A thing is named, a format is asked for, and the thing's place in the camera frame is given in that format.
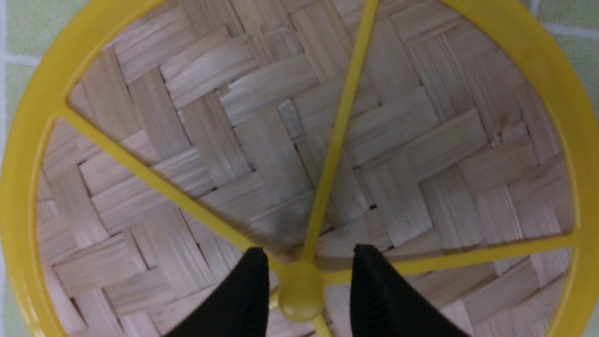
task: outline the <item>yellow ring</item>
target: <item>yellow ring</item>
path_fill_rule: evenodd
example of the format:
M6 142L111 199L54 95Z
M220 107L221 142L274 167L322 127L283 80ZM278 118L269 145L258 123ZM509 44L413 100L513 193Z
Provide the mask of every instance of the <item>yellow ring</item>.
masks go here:
M53 122L96 55L128 23L161 0L91 0L50 48L13 123L0 183L0 231L8 277L34 336L65 336L37 258L35 200ZM580 336L599 294L599 128L570 64L517 0L444 0L493 38L536 89L560 136L570 171L573 260L548 336Z

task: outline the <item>black plastic piece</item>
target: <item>black plastic piece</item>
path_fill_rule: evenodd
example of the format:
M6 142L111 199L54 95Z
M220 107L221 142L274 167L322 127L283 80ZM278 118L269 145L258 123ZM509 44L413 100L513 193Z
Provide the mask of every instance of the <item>black plastic piece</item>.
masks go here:
M265 337L268 259L249 249L214 293L168 337Z
M353 337L467 336L368 245L356 247L350 314Z

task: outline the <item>green tile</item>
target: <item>green tile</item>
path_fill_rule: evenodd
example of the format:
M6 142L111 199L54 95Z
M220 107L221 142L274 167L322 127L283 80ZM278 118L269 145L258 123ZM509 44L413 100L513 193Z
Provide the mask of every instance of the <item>green tile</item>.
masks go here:
M8 51L42 56L87 0L8 0Z
M11 337L31 337L23 322L19 307L14 300L13 290L8 280L4 284L4 335Z
M14 114L17 111L19 102L23 97L23 93L31 80L35 71L34 67L28 65L19 64L8 64L7 65L7 113L8 113L8 124L7 127L10 129L10 125L13 123Z
M595 113L599 113L599 41L562 36L554 38L578 73L593 103Z
M520 2L522 3L522 5L524 5L524 7L526 7L527 9L530 8L530 0L520 0Z
M599 1L542 0L539 21L556 25L599 29Z

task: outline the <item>tiled floor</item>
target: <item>tiled floor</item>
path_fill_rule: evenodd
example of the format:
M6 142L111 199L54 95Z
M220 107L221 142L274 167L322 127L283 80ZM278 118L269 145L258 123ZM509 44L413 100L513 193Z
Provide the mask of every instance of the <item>tiled floor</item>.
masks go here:
M40 58L87 0L0 0L0 163L8 130ZM556 38L599 112L599 1L522 0ZM0 258L0 337L29 337ZM586 336L599 336L599 307Z

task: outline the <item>yellow spoke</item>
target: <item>yellow spoke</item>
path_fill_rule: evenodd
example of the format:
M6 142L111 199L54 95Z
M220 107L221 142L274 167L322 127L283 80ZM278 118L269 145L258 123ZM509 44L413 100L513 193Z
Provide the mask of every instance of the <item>yellow spoke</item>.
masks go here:
M325 318L322 315L316 316L316 318L312 321L314 324L314 331L316 331L316 336L318 337L332 337L331 331L329 330L329 326L325 321Z
M454 269L468 267L475 264L489 263L497 260L505 260L560 248L574 246L576 234L574 232L558 237L539 239L530 242L511 243L477 251L451 254L439 257L424 258L420 260L402 261L393 264L393 267L402 275L413 275L433 272L435 270ZM348 284L352 280L352 271L324 274L325 285Z
M144 163L129 154L127 150L109 139L70 107L63 106L58 115L71 124L79 133L88 137L100 149L112 156L122 166L126 167L131 173L240 250L246 251L248 248L258 246L243 234L233 229L233 227L213 212L201 206L178 188L165 181L159 174L155 173ZM270 269L279 274L279 271L284 267L283 263L269 253L267 255Z
M341 151L343 150L347 127L349 126L349 120L352 116L353 102L356 98L356 92L358 91L360 77L362 76L362 68L364 67L364 61L366 59L366 54L368 53L368 45L370 44L370 37L372 35L378 7L379 0L368 0L364 7L362 23L360 24L358 38L353 49L349 71L347 72L347 79L345 88L343 89L343 95L341 96L337 119L335 120L331 144L329 145L325 167L323 168L322 176L320 177L318 192L316 194L316 200L314 201L314 208L312 209L312 215L310 216L308 233L306 235L304 250L301 256L303 262L311 263L316 255L318 237L322 230L326 207L328 206L329 198L331 197L331 190L335 181L335 175L337 174L337 167L339 166L339 159L341 158Z

